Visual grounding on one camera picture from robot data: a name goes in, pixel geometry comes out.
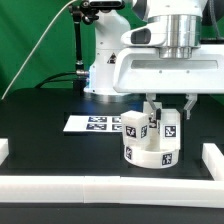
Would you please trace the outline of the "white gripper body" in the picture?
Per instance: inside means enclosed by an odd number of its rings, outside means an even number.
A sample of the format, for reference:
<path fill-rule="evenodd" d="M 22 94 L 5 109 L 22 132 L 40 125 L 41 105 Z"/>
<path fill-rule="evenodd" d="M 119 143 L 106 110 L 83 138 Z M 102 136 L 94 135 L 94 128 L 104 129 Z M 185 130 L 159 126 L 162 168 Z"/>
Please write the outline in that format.
<path fill-rule="evenodd" d="M 126 48 L 116 60 L 120 93 L 223 94 L 224 45 L 206 44 L 189 59 L 161 59 L 156 48 Z"/>

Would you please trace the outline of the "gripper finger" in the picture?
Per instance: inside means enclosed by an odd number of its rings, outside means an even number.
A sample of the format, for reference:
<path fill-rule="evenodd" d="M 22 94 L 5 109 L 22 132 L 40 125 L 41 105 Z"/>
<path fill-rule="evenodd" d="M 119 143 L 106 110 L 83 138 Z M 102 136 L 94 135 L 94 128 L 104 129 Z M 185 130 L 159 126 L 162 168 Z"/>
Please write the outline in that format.
<path fill-rule="evenodd" d="M 151 125 L 154 125 L 161 119 L 161 109 L 155 103 L 155 94 L 147 93 L 146 100 L 149 104 L 149 121 Z"/>
<path fill-rule="evenodd" d="M 194 107 L 194 105 L 196 104 L 197 98 L 198 98 L 197 94 L 187 94 L 186 95 L 187 102 L 184 106 L 184 111 L 185 111 L 185 117 L 187 120 L 190 119 L 191 110 Z"/>

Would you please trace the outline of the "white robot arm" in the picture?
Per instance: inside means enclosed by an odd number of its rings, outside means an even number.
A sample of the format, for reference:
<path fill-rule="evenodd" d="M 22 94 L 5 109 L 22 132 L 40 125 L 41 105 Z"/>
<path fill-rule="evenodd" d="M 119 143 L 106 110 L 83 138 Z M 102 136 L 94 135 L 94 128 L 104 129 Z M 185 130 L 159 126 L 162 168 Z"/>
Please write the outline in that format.
<path fill-rule="evenodd" d="M 224 93 L 224 44 L 200 40 L 211 0 L 87 0 L 97 11 L 96 57 L 87 92 L 100 97 L 144 94 L 155 119 L 158 94 Z"/>

